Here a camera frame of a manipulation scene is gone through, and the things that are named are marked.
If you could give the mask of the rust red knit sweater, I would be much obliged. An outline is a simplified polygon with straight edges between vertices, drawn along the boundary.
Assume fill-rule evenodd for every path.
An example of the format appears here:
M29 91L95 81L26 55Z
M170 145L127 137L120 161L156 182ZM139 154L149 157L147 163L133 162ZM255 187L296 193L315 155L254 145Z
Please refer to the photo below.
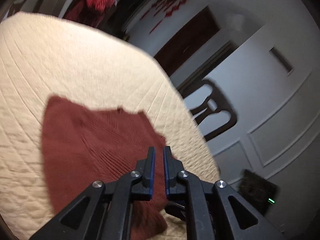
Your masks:
M165 234L163 148L166 140L144 112L122 108L95 111L66 98L49 98L42 125L44 177L54 213L60 212L90 183L109 183L131 172L137 161L156 150L154 194L133 209L132 239Z

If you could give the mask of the black chair at right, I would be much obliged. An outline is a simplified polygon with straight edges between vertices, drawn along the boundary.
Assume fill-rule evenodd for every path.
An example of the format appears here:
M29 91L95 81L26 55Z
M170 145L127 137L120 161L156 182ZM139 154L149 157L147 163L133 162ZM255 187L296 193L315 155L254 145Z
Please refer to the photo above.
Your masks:
M205 141L210 141L234 127L238 121L238 115L222 90L210 79L194 82L193 85L182 90L181 96L183 99L186 99L197 90L205 87L209 89L209 94L205 96L201 104L190 110L192 116L196 116L195 122L199 125L210 115L216 115L221 112L227 112L230 115L229 120L225 124L204 135Z

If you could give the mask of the beige quilted table cover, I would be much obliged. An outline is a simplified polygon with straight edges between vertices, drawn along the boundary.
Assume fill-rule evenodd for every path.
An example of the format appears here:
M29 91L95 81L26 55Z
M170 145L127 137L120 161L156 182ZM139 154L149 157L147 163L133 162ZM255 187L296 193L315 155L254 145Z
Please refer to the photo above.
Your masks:
M220 178L182 97L150 55L85 25L19 12L1 23L1 215L18 239L53 216L40 152L53 94L92 109L144 111L188 171Z

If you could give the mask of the dark red door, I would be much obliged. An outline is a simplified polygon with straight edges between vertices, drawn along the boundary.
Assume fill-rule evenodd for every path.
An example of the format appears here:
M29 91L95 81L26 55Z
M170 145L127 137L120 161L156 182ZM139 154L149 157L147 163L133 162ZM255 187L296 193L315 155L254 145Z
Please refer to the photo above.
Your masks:
M167 76L172 75L220 30L209 7L187 22L154 56Z

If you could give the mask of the red Chinese knot decoration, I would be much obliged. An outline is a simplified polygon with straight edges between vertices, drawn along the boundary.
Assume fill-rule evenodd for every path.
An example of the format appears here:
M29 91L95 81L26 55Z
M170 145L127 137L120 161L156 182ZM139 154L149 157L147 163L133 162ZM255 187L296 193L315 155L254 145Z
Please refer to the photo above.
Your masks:
M157 27L167 18L170 18L180 7L184 6L189 0L156 0L150 5L148 10L140 17L140 21L152 15L152 18L161 17L150 29L149 34L153 33Z

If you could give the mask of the red checkered garment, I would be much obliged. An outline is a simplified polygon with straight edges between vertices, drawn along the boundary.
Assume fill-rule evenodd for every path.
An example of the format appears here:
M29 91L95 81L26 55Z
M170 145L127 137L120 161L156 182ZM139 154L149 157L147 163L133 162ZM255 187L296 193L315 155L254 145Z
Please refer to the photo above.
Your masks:
M117 0L72 0L63 18L96 28Z

